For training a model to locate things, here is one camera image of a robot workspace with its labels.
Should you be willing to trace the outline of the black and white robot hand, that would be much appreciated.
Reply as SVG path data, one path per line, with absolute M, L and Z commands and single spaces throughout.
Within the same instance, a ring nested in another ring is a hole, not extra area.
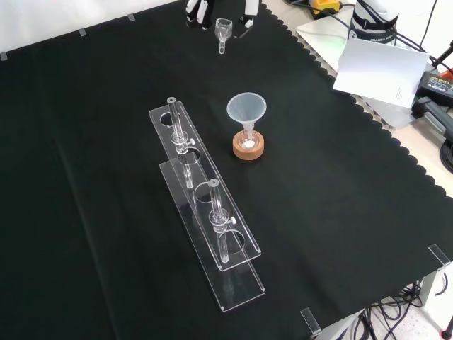
M 215 0 L 188 0 L 183 2 L 183 11 L 189 27 L 207 30 L 212 26 Z M 242 17 L 233 25 L 233 36 L 242 38 L 253 27 L 258 15 L 259 0 L 246 0 Z

